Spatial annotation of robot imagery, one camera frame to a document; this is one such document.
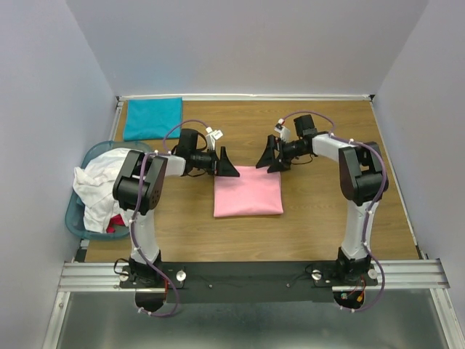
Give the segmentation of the pink t-shirt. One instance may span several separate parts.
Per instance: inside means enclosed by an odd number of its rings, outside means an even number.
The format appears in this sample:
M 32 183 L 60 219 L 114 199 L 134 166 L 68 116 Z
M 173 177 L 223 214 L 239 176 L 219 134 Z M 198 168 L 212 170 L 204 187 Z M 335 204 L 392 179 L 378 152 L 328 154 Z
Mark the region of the pink t-shirt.
M 237 167 L 239 177 L 214 179 L 214 217 L 283 213 L 281 175 L 266 168 Z

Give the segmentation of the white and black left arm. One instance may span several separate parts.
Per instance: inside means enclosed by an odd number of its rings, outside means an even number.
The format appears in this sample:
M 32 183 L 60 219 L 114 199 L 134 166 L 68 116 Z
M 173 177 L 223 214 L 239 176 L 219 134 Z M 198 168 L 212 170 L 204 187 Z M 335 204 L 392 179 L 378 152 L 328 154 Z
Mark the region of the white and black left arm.
M 206 128 L 202 135 L 182 129 L 178 144 L 168 153 L 130 150 L 113 186 L 113 198 L 128 219 L 132 252 L 128 265 L 118 276 L 122 287 L 162 287 L 161 250 L 155 237 L 154 211 L 160 201 L 166 177 L 184 177 L 196 169 L 220 177 L 239 177 L 226 148 L 216 152 L 220 130 Z

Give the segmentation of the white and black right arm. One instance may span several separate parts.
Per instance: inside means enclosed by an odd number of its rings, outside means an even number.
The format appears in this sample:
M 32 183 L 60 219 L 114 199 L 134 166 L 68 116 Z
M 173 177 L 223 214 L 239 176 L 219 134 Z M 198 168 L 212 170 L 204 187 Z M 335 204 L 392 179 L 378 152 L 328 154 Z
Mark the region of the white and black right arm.
M 269 135 L 256 168 L 269 173 L 285 172 L 301 156 L 322 156 L 339 166 L 339 185 L 347 200 L 347 223 L 338 256 L 329 264 L 330 277 L 344 285 L 366 276 L 374 257 L 370 239 L 373 219 L 383 193 L 389 187 L 386 165 L 376 143 L 361 143 L 337 137 L 333 130 L 319 132 L 312 113 L 291 113 L 296 140 L 290 140 L 286 118 L 275 125 L 278 134 Z

